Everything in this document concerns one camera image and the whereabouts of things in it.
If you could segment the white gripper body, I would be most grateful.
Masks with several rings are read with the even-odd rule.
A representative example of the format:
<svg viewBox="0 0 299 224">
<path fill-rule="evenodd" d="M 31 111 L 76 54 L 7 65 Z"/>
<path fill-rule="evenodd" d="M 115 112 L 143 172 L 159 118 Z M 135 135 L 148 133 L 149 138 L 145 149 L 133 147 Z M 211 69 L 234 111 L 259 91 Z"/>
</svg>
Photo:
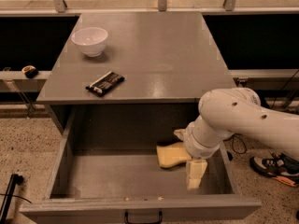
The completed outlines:
<svg viewBox="0 0 299 224">
<path fill-rule="evenodd" d="M 204 122 L 191 122 L 183 134 L 184 146 L 195 159 L 209 159 L 219 149 L 221 142 L 221 134 Z"/>
</svg>

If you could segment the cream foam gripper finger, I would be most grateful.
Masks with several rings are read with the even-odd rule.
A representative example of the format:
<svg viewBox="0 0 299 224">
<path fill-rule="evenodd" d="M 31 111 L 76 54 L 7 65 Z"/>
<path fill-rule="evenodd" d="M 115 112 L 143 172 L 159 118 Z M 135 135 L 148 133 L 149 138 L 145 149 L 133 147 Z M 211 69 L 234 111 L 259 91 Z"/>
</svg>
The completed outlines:
<svg viewBox="0 0 299 224">
<path fill-rule="evenodd" d="M 198 189 L 207 168 L 206 160 L 190 160 L 186 163 L 187 189 Z"/>
<path fill-rule="evenodd" d="M 174 136 L 176 136 L 180 141 L 184 141 L 186 137 L 186 132 L 184 129 L 174 130 Z"/>
</svg>

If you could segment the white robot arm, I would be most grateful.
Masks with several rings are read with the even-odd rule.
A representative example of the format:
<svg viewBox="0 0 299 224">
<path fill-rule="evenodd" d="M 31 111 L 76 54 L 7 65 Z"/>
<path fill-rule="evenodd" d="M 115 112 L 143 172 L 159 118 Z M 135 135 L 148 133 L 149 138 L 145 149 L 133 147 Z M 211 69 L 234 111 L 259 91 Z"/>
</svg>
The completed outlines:
<svg viewBox="0 0 299 224">
<path fill-rule="evenodd" d="M 224 139 L 242 134 L 281 151 L 269 159 L 252 157 L 249 163 L 256 173 L 291 187 L 299 184 L 298 116 L 261 106 L 257 93 L 248 88 L 209 91 L 198 110 L 195 121 L 175 131 L 192 157 L 208 159 Z"/>
</svg>

